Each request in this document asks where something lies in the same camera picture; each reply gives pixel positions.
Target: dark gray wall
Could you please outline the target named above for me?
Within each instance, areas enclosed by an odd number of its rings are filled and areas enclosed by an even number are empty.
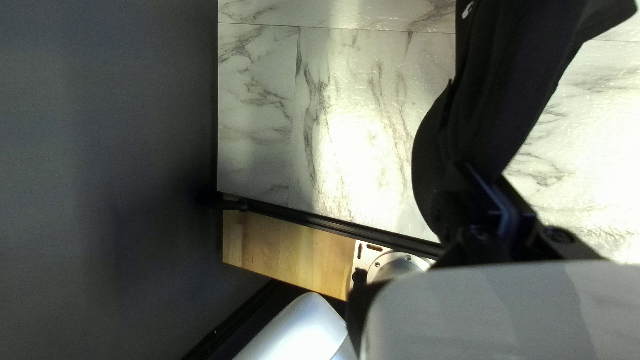
[[[0,4],[0,359],[178,360],[266,281],[222,265],[214,2]]]

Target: gray marble veining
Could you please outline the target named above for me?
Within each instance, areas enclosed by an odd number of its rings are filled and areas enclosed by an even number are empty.
[[[453,0],[220,0],[218,21],[453,33]]]
[[[413,199],[413,136],[453,75],[453,35],[303,28],[289,206],[436,240]]]
[[[286,204],[298,28],[218,25],[218,189]]]
[[[453,76],[453,4],[221,0],[221,22],[249,24],[219,25],[219,189],[436,240],[409,160]],[[627,263],[640,263],[638,19],[583,46],[505,171],[545,222]]]

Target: white curved cover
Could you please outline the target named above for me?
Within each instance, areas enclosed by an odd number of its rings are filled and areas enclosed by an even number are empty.
[[[234,360],[329,360],[347,328],[322,296],[306,293],[293,300],[236,355]]]
[[[433,269],[374,299],[360,360],[640,359],[640,266]]]

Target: light wood panel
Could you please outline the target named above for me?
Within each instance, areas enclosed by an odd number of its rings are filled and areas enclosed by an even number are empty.
[[[354,239],[237,210],[223,223],[224,262],[346,300]]]

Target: screw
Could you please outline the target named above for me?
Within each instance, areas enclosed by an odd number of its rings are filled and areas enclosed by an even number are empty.
[[[545,229],[545,233],[552,241],[555,241],[557,243],[569,244],[573,242],[573,236],[558,227],[548,226]]]
[[[469,229],[469,232],[477,240],[480,240],[480,241],[489,241],[489,240],[491,240],[491,234],[489,234],[485,230],[478,229],[478,228],[471,228],[471,229]]]
[[[364,285],[367,283],[367,271],[361,268],[356,268],[351,275],[351,279],[353,280],[354,285]]]

